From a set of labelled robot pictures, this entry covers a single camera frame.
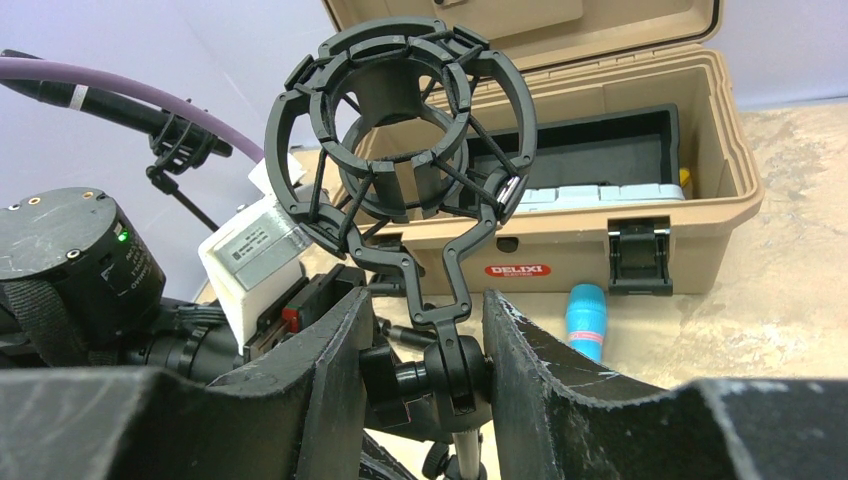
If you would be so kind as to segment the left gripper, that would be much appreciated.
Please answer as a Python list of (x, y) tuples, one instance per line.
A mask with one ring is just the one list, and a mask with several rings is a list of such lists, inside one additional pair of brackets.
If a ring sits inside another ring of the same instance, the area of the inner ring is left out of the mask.
[(328, 273), (310, 279), (301, 277), (259, 314), (257, 330), (242, 348), (243, 359), (256, 360), (278, 343), (305, 330), (365, 282), (362, 269), (344, 264), (336, 264)]

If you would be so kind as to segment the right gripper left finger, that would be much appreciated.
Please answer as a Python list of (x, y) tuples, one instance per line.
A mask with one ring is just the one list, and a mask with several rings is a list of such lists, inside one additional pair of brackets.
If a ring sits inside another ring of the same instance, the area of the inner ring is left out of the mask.
[(5, 479), (354, 479), (371, 296), (202, 386), (151, 367), (1, 376)]

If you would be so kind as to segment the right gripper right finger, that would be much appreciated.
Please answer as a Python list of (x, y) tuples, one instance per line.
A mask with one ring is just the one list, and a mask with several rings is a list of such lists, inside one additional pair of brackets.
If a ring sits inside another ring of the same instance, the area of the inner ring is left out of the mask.
[(483, 297), (504, 479), (843, 479), (847, 384), (704, 378), (656, 387)]

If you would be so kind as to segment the blue microphone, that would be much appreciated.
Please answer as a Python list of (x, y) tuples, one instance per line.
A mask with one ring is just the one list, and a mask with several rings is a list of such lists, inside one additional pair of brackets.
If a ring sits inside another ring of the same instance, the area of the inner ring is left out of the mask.
[(608, 322), (604, 291), (593, 284), (574, 286), (568, 296), (565, 321), (567, 344), (601, 363)]

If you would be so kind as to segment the black tripod shock mount stand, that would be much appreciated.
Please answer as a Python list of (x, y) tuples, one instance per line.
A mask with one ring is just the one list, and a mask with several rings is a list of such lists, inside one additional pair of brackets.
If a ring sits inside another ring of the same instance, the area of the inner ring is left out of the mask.
[[(339, 204), (296, 194), (285, 153), (295, 120), (307, 116), (321, 166), (339, 170)], [(359, 355), (368, 400), (385, 425), (410, 421), (409, 403), (427, 398), (453, 440), (453, 478), (480, 479), (481, 427), (492, 417), (489, 360), (458, 331), (472, 311), (462, 262), (516, 210), (537, 149), (537, 116), (514, 63), (478, 33), (442, 20), (400, 16), (346, 28), (306, 57), (285, 82), (267, 122), (266, 169), (284, 211), (322, 249), (365, 270), (401, 277), (413, 327), (435, 339), (419, 362), (399, 363), (387, 345)], [(442, 264), (452, 302), (429, 307), (422, 267), (401, 248), (374, 247), (371, 230), (413, 213), (465, 217)]]

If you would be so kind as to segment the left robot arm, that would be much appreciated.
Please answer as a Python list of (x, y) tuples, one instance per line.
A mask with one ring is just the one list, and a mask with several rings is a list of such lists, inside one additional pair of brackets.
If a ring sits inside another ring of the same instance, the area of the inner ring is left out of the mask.
[(63, 188), (1, 213), (1, 366), (152, 366), (198, 383), (255, 361), (365, 283), (308, 276), (305, 232), (272, 197), (198, 249), (214, 299), (165, 296), (166, 276), (117, 201)]

